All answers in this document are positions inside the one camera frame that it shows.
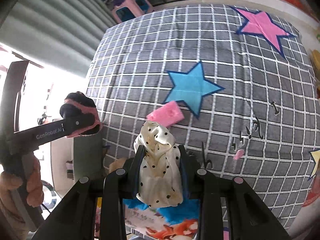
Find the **person's left hand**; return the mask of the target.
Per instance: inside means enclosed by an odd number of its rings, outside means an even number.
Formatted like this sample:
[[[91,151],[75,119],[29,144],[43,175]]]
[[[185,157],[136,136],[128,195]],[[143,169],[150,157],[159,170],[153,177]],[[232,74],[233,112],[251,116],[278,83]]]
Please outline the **person's left hand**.
[[[3,159],[1,208],[14,232],[35,232],[44,222],[39,160],[31,153]]]

